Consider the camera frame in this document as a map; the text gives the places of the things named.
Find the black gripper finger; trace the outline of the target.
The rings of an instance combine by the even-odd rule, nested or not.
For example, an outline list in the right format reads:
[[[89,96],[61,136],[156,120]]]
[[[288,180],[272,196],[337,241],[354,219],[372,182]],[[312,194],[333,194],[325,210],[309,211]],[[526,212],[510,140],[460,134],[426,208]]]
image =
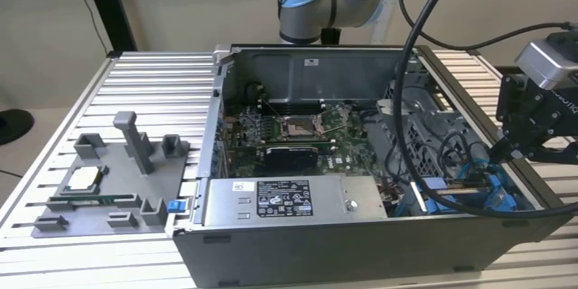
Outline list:
[[[526,158],[523,152],[518,149],[519,140],[526,135],[524,129],[498,130],[498,141],[490,148],[490,162],[508,162],[514,159]]]
[[[576,141],[564,148],[547,148],[547,139],[538,139],[526,143],[526,157],[530,161],[554,164],[576,164]]]

